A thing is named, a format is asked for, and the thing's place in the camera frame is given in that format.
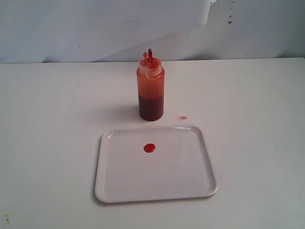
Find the red sauce squeeze bottle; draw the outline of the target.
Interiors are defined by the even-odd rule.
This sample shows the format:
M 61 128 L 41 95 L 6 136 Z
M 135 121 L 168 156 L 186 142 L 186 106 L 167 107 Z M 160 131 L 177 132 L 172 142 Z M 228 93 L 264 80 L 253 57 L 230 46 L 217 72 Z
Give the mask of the red sauce squeeze bottle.
M 149 49 L 136 71 L 139 114 L 146 121 L 159 120 L 164 113 L 165 69 Z

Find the small red table stain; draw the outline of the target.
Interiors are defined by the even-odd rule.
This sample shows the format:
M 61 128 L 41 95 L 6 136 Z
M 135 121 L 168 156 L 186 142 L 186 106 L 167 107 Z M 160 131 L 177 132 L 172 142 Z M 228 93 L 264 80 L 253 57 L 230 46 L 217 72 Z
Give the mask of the small red table stain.
M 187 119 L 187 116 L 179 116 L 178 117 L 178 120 L 186 120 Z

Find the red sauce blob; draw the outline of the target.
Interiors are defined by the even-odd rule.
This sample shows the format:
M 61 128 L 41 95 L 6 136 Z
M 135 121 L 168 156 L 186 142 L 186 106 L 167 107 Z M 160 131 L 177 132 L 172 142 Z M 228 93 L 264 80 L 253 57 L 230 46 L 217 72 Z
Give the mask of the red sauce blob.
M 146 153 L 152 153 L 155 151 L 155 144 L 153 143 L 148 143 L 146 144 L 144 147 L 143 147 L 143 150 L 146 152 Z

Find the white rectangular plastic tray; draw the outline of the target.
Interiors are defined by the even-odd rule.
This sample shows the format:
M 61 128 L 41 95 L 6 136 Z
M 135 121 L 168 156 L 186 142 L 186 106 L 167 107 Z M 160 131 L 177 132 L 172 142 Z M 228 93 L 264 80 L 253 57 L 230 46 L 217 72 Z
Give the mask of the white rectangular plastic tray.
M 143 147 L 155 144 L 155 151 Z M 218 182 L 194 125 L 111 130 L 101 136 L 94 193 L 103 203 L 206 198 Z

